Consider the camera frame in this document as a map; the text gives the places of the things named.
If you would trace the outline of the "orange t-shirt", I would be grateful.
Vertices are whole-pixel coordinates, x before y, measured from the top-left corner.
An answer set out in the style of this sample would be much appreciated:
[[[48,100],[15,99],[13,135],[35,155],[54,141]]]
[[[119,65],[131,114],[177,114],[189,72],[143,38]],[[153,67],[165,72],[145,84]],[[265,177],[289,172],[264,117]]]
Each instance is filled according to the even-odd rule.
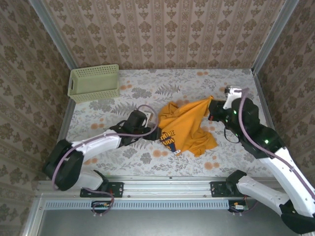
[[[216,148],[218,144],[214,136],[201,128],[203,119],[210,113],[212,100],[209,96],[181,107],[174,102],[164,106],[158,115],[161,143],[175,155],[190,151],[195,157]]]

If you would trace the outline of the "pale green plastic basket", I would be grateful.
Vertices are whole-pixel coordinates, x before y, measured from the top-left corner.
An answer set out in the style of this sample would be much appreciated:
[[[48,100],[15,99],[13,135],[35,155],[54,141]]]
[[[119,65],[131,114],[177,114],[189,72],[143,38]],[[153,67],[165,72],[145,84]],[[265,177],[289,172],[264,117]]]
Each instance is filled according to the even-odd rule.
[[[71,70],[67,95],[76,103],[119,97],[119,65],[109,64]]]

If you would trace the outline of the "floral patterned tablecloth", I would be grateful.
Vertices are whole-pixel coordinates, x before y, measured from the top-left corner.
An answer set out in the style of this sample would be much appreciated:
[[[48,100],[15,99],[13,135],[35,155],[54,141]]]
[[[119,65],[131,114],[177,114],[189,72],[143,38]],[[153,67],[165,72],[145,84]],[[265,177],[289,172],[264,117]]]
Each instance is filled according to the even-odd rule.
[[[250,69],[122,70],[119,79],[119,97],[75,105],[67,140],[99,135],[142,104],[160,111],[169,102],[183,106],[209,96],[224,100],[226,86],[249,88],[248,97],[259,107],[260,121],[266,124]],[[95,156],[84,162],[82,169],[98,170],[106,176],[226,177],[235,170],[252,177],[272,176],[264,164],[235,143],[234,135],[222,123],[204,118],[201,128],[215,137],[218,146],[199,157],[189,151],[174,155],[159,141],[141,139]]]

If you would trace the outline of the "small circuit board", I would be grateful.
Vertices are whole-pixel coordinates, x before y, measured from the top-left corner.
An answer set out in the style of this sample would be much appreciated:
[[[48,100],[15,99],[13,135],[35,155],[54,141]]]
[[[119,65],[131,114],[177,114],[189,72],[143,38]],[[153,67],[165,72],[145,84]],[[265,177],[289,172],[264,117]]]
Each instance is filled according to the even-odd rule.
[[[110,201],[94,201],[91,203],[91,211],[96,214],[103,214],[111,205]]]
[[[249,210],[249,206],[245,200],[241,201],[228,201],[229,211],[232,213],[244,212]]]

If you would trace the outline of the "grey metal panel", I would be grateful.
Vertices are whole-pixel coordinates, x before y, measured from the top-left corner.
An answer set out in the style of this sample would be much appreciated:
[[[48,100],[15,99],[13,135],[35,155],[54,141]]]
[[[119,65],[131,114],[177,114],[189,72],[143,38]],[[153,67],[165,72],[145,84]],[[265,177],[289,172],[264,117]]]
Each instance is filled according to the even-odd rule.
[[[44,210],[35,201],[22,236],[299,236],[269,208],[227,210]]]

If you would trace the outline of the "aluminium side rail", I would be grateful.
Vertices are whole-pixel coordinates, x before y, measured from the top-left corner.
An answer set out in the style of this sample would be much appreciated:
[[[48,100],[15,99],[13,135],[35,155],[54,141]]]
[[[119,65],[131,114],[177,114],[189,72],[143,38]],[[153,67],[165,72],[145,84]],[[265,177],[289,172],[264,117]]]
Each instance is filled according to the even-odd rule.
[[[266,120],[266,124],[267,124],[268,127],[272,128],[272,129],[275,129],[273,121],[272,121],[272,118],[271,118],[271,115],[270,115],[270,111],[269,111],[269,108],[268,108],[268,105],[267,105],[267,102],[266,102],[266,99],[265,99],[265,96],[264,96],[264,93],[263,93],[263,89],[262,89],[261,84],[259,82],[258,75],[254,73],[253,74],[253,78],[254,78],[254,81],[255,81],[256,88],[257,88],[257,92],[258,92],[258,96],[259,96],[260,103],[261,103],[261,106],[262,106],[262,110],[263,110],[263,113],[264,113],[264,117],[265,117],[265,120]]]
[[[43,173],[46,175],[46,180],[50,180],[54,172],[54,171],[50,171],[50,163],[53,162],[52,166],[56,167],[57,164],[60,162],[60,159],[70,149],[69,144],[67,144],[66,146],[64,145],[64,141],[62,141],[62,147],[61,147],[62,150],[60,150],[58,144],[59,144],[59,141],[65,140],[67,138],[67,134],[68,134],[69,126],[71,123],[72,115],[75,109],[75,105],[76,105],[75,101],[70,98],[65,114],[64,114],[63,122],[60,128],[56,145],[53,147],[53,150],[49,154],[48,159],[43,167]]]

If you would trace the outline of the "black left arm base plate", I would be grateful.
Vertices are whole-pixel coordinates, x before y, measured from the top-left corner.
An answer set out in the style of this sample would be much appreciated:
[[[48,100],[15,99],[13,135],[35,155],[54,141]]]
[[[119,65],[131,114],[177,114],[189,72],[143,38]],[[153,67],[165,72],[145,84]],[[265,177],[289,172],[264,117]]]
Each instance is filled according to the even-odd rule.
[[[124,191],[124,183],[123,182],[106,182],[102,183],[100,187],[94,192],[81,189],[80,197],[81,198],[101,198],[101,197],[109,197],[106,194],[102,194],[100,192],[107,192],[112,194],[115,198],[121,198],[123,196]]]

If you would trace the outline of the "aluminium mounting rail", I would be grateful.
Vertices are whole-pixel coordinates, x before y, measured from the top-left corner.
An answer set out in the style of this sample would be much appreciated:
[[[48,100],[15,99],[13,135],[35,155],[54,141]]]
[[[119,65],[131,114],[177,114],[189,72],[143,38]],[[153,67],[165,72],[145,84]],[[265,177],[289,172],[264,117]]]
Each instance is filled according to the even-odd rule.
[[[124,177],[109,176],[110,182],[123,182],[123,199],[202,199],[211,198],[211,182],[225,181],[225,177]],[[284,192],[273,177],[256,177],[256,181]],[[80,189],[54,191],[49,180],[40,181],[37,195],[48,194],[51,198],[78,198]]]

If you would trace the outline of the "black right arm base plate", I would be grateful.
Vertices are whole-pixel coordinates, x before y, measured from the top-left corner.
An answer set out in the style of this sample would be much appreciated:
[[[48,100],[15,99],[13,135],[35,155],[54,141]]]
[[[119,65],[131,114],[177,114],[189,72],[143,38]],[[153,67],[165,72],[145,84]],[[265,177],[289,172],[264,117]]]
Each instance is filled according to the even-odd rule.
[[[226,181],[212,181],[210,182],[211,195],[217,197],[244,197],[240,193],[235,184]]]

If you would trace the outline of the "aluminium frame post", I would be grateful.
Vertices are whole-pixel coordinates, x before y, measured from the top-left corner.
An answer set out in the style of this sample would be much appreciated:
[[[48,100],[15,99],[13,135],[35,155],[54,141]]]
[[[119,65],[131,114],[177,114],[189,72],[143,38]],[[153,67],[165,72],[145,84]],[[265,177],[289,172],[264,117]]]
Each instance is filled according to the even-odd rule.
[[[38,17],[42,21],[46,31],[49,33],[53,42],[55,43],[59,53],[63,57],[65,63],[70,70],[78,68],[73,56],[70,53],[65,41],[62,38],[62,34],[57,29],[57,24],[53,20],[51,14],[48,12],[47,7],[42,0],[29,0],[30,4],[34,8]]]
[[[271,50],[273,49],[275,43],[277,42],[280,34],[282,33],[284,27],[286,26],[288,20],[290,19],[294,9],[296,8],[299,0],[285,0],[273,26],[270,29],[266,40],[264,41],[253,65],[253,74],[258,74],[266,59],[268,58]]]

